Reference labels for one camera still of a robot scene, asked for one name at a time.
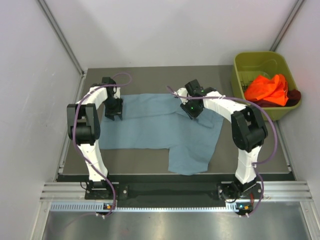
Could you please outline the light blue t-shirt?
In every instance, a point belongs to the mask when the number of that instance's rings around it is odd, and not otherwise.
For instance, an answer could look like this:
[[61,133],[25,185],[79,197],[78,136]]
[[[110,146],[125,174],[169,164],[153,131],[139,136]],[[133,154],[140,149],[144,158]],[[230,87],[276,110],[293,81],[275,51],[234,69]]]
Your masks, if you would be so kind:
[[99,148],[168,149],[168,170],[180,175],[206,172],[223,126],[209,109],[194,120],[168,93],[123,95],[122,119],[103,117]]

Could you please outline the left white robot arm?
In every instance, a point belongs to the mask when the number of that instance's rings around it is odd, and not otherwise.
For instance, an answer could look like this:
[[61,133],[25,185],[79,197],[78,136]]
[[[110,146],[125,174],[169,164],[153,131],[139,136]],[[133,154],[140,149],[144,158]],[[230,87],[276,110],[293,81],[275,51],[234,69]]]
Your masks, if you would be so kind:
[[89,177],[86,181],[86,200],[107,200],[114,197],[114,187],[108,179],[103,163],[99,138],[101,127],[98,108],[104,105],[104,116],[114,121],[123,119],[123,99],[120,86],[111,77],[103,77],[102,83],[94,84],[77,103],[67,106],[68,137],[76,151],[84,158]]

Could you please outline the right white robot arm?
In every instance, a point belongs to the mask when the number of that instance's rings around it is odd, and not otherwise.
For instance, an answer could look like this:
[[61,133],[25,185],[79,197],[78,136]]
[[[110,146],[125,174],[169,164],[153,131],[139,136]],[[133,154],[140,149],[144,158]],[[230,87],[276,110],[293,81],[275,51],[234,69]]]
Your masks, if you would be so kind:
[[257,183],[255,165],[268,130],[261,111],[253,106],[227,99],[212,87],[203,88],[195,79],[176,91],[180,107],[192,119],[204,110],[219,114],[231,124],[232,140],[238,148],[237,169],[232,183],[220,189],[223,200],[245,198]]

